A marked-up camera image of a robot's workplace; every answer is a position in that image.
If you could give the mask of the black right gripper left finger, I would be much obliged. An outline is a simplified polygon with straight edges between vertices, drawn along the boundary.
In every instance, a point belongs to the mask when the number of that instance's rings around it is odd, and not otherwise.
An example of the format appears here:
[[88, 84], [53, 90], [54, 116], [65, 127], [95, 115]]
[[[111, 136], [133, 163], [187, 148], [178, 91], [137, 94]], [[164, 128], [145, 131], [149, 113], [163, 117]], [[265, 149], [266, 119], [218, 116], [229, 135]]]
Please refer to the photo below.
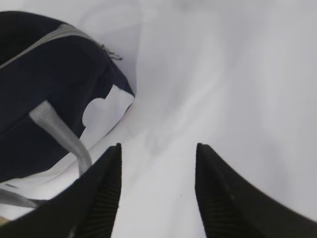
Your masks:
[[121, 144], [110, 146], [69, 188], [0, 228], [2, 238], [109, 238], [122, 186]]

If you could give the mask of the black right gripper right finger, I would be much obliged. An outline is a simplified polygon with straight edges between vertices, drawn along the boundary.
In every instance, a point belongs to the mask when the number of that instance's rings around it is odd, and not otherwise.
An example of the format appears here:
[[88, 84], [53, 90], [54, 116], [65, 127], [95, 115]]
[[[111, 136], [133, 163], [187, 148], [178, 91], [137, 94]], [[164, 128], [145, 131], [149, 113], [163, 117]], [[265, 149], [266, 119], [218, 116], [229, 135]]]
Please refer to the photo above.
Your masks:
[[317, 223], [257, 189], [209, 145], [196, 148], [195, 194], [208, 238], [315, 238]]

